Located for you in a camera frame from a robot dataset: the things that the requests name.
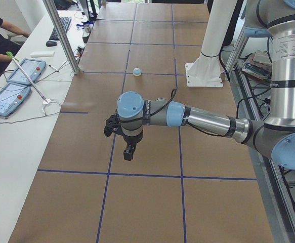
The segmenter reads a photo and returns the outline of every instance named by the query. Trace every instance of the blue tablet device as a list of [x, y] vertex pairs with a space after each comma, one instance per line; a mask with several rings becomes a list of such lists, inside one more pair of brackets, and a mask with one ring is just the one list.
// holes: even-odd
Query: blue tablet device
[[[31, 80], [35, 83], [39, 75], [46, 67], [45, 61], [40, 61], [36, 59], [27, 59], [21, 61], [20, 66], [25, 70]], [[16, 68], [10, 76], [7, 78], [7, 82], [16, 83], [22, 85], [31, 85], [26, 76], [22, 73], [19, 68]]]
[[0, 91], [0, 116], [8, 116], [25, 100], [30, 93], [30, 87], [20, 84], [7, 84]]

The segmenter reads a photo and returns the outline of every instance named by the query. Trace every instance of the green tip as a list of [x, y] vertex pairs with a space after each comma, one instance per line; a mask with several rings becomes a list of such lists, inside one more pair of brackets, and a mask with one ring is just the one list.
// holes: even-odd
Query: green tip
[[12, 52], [6, 52], [6, 54], [12, 59], [15, 58], [14, 55], [12, 54]]

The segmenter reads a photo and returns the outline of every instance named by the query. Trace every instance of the black band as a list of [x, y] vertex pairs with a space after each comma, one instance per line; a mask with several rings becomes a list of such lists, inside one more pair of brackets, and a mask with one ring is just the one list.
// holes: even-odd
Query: black band
[[260, 2], [261, 2], [261, 0], [259, 0], [258, 5], [257, 5], [257, 18], [258, 18], [259, 23], [263, 27], [268, 28], [268, 25], [266, 23], [264, 23], [264, 21], [260, 17]]
[[229, 118], [230, 124], [229, 124], [228, 132], [223, 137], [231, 138], [236, 131], [236, 119], [230, 116], [227, 116], [227, 117]]
[[217, 55], [215, 55], [215, 56], [207, 56], [207, 55], [205, 55], [205, 54], [202, 53], [202, 52], [201, 52], [201, 54], [202, 54], [203, 56], [205, 56], [205, 57], [210, 57], [210, 58], [219, 56], [219, 54], [217, 54]]
[[257, 146], [255, 145], [255, 139], [257, 138], [257, 135], [259, 133], [259, 131], [264, 127], [264, 125], [260, 126], [255, 132], [254, 132], [254, 135], [253, 135], [253, 147], [255, 148], [255, 150], [258, 152], [258, 148]]
[[275, 126], [264, 123], [264, 127], [271, 130], [277, 131], [286, 131], [286, 132], [295, 132], [295, 127], [283, 127], [283, 126]]
[[271, 81], [270, 88], [295, 88], [295, 80]]
[[295, 14], [289, 15], [289, 16], [286, 16], [286, 17], [282, 17], [282, 18], [279, 18], [279, 19], [276, 19], [276, 20], [270, 22], [268, 24], [268, 28], [271, 28], [274, 25], [281, 24], [281, 23], [284, 23], [284, 22], [288, 22], [288, 21], [291, 21], [291, 20], [295, 20]]
[[144, 106], [143, 106], [143, 124], [149, 124], [149, 117], [151, 114], [151, 101], [150, 100], [144, 100]]
[[187, 124], [189, 116], [190, 116], [190, 111], [191, 111], [191, 107], [189, 105], [186, 105], [184, 107], [184, 114], [183, 114], [183, 119], [182, 119], [182, 123], [181, 123], [182, 126]]
[[252, 133], [253, 133], [253, 123], [251, 120], [248, 119], [248, 124], [249, 124], [249, 129], [248, 129], [248, 133], [247, 133], [247, 136], [246, 138], [244, 139], [243, 142], [241, 142], [241, 144], [245, 144], [248, 142], [249, 138], [252, 136]]

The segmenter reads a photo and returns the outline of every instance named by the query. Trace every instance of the pen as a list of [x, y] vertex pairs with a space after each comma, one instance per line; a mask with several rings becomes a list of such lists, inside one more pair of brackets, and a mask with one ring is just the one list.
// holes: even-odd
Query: pen
[[48, 66], [49, 66], [52, 70], [54, 70], [54, 71], [56, 71], [56, 72], [59, 71], [57, 68], [53, 67], [51, 64], [48, 64]]

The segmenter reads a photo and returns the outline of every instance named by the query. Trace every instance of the brown tile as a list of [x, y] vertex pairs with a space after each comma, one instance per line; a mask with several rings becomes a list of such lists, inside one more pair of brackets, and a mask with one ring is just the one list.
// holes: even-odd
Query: brown tile
[[177, 61], [178, 74], [186, 74], [186, 63], [194, 63], [200, 56], [201, 47], [176, 46], [175, 57]]
[[132, 43], [173, 45], [171, 22], [135, 22]]
[[108, 172], [112, 138], [103, 133], [107, 118], [109, 115], [61, 113], [39, 168]]
[[79, 67], [85, 72], [125, 72], [129, 45], [88, 43]]
[[[223, 88], [188, 88], [178, 77], [176, 100], [218, 114], [235, 116], [236, 106], [228, 82]], [[245, 145], [230, 138], [212, 137], [189, 126], [181, 128], [183, 173], [186, 176], [254, 178]]]
[[100, 8], [97, 19], [134, 20], [136, 4], [106, 3]]
[[179, 178], [110, 176], [100, 243], [183, 241]]
[[123, 159], [126, 142], [117, 136], [111, 171], [126, 174], [180, 175], [178, 128], [144, 126], [143, 139], [136, 146], [134, 159]]
[[130, 43], [132, 29], [132, 21], [97, 20], [88, 42]]
[[184, 195], [187, 242], [273, 242], [256, 181], [185, 179]]
[[171, 91], [176, 87], [174, 75], [141, 75], [128, 74], [125, 80], [124, 92], [135, 91], [145, 100], [156, 100], [158, 98], [169, 99]]
[[106, 176], [37, 172], [9, 243], [96, 240]]
[[174, 21], [207, 22], [208, 8], [204, 4], [173, 4]]
[[80, 73], [73, 79], [61, 111], [111, 114], [121, 95], [124, 74]]
[[132, 45], [128, 72], [139, 67], [142, 73], [175, 74], [173, 46]]
[[174, 23], [176, 45], [202, 45], [207, 23]]
[[172, 21], [171, 4], [138, 4], [135, 20]]

